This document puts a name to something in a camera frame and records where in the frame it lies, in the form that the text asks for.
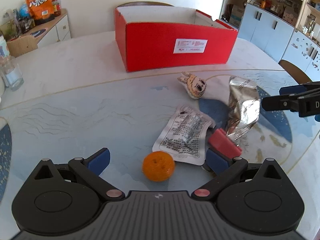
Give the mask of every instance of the blue gripper pad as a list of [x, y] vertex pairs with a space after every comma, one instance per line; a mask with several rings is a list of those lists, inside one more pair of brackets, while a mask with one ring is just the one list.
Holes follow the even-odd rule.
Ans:
[[103, 172], [103, 170], [109, 165], [109, 163], [110, 151], [107, 148], [102, 148], [88, 158], [87, 168], [99, 176], [101, 172]]
[[219, 175], [221, 172], [229, 168], [230, 166], [230, 159], [222, 158], [217, 153], [215, 153], [213, 150], [208, 149], [205, 160], [207, 162], [207, 165], [214, 171], [215, 174]]
[[304, 85], [283, 87], [283, 88], [280, 88], [279, 95], [299, 94], [299, 93], [303, 93], [306, 91], [307, 91], [307, 89]]

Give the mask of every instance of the orange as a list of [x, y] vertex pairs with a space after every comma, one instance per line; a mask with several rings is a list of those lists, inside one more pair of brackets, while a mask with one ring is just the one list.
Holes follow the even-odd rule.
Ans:
[[152, 152], [147, 155], [142, 163], [142, 172], [152, 181], [169, 179], [174, 171], [174, 160], [165, 152]]

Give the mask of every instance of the orange snack bag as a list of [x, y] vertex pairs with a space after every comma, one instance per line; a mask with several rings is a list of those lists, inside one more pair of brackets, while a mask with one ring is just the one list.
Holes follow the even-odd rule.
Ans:
[[26, 0], [29, 12], [36, 25], [49, 22], [54, 19], [54, 10], [51, 0]]

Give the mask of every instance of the red eraser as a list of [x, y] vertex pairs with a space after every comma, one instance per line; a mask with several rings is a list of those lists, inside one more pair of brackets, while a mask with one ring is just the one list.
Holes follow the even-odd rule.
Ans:
[[222, 128], [215, 130], [208, 141], [212, 147], [230, 159], [238, 157], [242, 153], [242, 149], [229, 139]]

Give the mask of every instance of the red box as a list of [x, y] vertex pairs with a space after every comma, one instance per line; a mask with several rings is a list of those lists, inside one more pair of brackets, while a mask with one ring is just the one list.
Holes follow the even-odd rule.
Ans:
[[117, 7], [115, 26], [128, 72], [225, 64], [238, 34], [201, 11], [173, 6]]

